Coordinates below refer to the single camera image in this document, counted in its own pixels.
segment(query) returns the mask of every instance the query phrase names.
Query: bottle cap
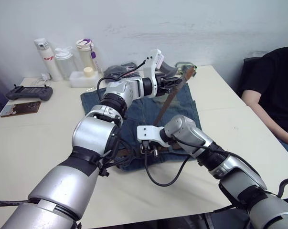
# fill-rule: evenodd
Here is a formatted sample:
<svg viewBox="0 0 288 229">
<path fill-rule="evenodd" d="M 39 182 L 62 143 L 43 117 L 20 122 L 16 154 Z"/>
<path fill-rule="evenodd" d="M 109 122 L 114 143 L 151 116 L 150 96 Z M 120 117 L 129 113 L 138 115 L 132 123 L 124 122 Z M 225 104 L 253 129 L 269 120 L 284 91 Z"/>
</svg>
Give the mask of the bottle cap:
<svg viewBox="0 0 288 229">
<path fill-rule="evenodd" d="M 38 50 L 45 50 L 48 49 L 48 42 L 45 38 L 38 38 L 34 40 L 35 45 L 37 46 Z"/>
<path fill-rule="evenodd" d="M 86 77 L 92 77 L 94 75 L 94 69 L 91 67 L 84 68 L 83 72 L 84 72 Z"/>
<path fill-rule="evenodd" d="M 93 44 L 91 39 L 84 38 L 84 39 L 78 40 L 76 42 L 76 46 L 77 46 L 79 51 L 86 52 L 88 50 L 92 50 L 94 44 Z"/>
<path fill-rule="evenodd" d="M 55 58 L 58 60 L 66 60 L 68 58 L 71 58 L 73 55 L 70 53 L 69 50 L 71 50 L 72 47 L 67 47 L 65 49 L 56 48 L 55 51 Z"/>
</svg>

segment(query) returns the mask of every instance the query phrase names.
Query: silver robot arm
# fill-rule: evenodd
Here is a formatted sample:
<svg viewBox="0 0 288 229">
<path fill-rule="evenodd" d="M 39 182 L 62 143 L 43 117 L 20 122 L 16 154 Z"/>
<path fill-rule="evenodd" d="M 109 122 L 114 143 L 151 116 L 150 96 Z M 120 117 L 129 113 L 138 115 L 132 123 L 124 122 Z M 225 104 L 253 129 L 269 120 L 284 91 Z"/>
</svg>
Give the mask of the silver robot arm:
<svg viewBox="0 0 288 229">
<path fill-rule="evenodd" d="M 164 74 L 173 68 L 163 63 L 160 50 L 151 51 L 144 78 L 110 82 L 100 103 L 75 128 L 71 155 L 54 167 L 33 189 L 28 203 L 17 207 L 3 229 L 75 229 L 92 196 L 98 175 L 108 176 L 103 158 L 118 146 L 126 110 L 135 99 L 157 96 Z M 155 70 L 163 68 L 163 78 Z"/>
<path fill-rule="evenodd" d="M 221 191 L 233 206 L 247 210 L 256 229 L 288 229 L 288 203 L 267 192 L 264 181 L 250 165 L 222 150 L 192 119 L 177 115 L 164 128 L 138 126 L 137 132 L 142 142 L 164 147 L 177 142 L 220 180 Z"/>
</svg>

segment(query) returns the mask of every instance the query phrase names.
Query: white wall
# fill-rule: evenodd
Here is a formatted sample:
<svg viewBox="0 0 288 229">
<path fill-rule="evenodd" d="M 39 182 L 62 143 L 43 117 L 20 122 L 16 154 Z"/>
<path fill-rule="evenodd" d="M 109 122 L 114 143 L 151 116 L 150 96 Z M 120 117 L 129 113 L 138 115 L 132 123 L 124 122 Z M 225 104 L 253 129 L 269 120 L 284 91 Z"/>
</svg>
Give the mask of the white wall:
<svg viewBox="0 0 288 229">
<path fill-rule="evenodd" d="M 9 89 L 46 71 L 39 37 L 55 47 L 92 38 L 104 68 L 159 48 L 169 64 L 212 64 L 235 88 L 243 58 L 288 46 L 288 0 L 2 0 L 0 79 Z"/>
</svg>

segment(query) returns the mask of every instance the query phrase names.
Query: black t-shirt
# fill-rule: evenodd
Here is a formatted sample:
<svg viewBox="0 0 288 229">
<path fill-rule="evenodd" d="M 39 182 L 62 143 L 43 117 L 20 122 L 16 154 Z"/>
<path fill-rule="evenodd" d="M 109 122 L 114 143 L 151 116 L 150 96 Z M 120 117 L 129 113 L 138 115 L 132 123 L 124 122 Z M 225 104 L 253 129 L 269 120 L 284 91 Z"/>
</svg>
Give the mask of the black t-shirt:
<svg viewBox="0 0 288 229">
<path fill-rule="evenodd" d="M 264 55 L 242 88 L 261 93 L 259 104 L 288 132 L 288 47 Z"/>
</svg>

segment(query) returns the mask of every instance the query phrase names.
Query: person's arm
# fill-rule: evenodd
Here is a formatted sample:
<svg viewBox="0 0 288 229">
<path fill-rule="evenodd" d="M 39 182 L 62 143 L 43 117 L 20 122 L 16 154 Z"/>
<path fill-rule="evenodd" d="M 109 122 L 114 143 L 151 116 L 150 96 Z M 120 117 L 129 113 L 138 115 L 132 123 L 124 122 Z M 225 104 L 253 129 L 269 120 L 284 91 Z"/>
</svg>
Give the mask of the person's arm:
<svg viewBox="0 0 288 229">
<path fill-rule="evenodd" d="M 258 104 L 261 93 L 253 90 L 244 90 L 241 99 L 249 106 L 254 113 L 263 121 L 263 123 L 269 128 L 269 130 L 283 142 L 288 144 L 288 132 L 280 127 L 273 119 L 267 114 L 267 112 Z"/>
</svg>

